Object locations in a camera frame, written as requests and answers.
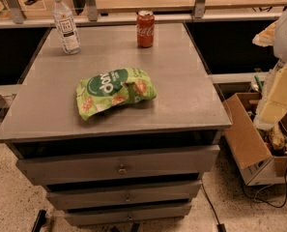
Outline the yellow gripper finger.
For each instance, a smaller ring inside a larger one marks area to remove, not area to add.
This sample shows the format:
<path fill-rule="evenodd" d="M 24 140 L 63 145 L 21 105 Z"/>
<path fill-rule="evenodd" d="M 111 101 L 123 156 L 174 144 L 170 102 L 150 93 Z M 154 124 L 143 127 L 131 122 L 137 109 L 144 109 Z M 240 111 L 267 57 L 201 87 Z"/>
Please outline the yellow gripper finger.
<path fill-rule="evenodd" d="M 287 63 L 280 70 L 270 70 L 258 102 L 254 126 L 268 131 L 287 113 Z"/>
<path fill-rule="evenodd" d="M 275 26 L 276 26 L 276 21 L 270 24 L 266 29 L 261 31 L 259 34 L 256 34 L 252 42 L 255 45 L 262 46 L 262 47 L 273 46 Z"/>

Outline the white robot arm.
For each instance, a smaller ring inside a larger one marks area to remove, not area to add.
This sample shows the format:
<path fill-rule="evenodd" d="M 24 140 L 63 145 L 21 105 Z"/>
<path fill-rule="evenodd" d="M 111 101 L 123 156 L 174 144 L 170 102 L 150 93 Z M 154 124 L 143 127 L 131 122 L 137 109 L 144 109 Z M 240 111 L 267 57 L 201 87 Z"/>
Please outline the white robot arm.
<path fill-rule="evenodd" d="M 273 55 L 278 59 L 265 79 L 254 119 L 257 129 L 268 131 L 287 113 L 287 9 L 252 42 L 263 47 L 271 45 Z"/>

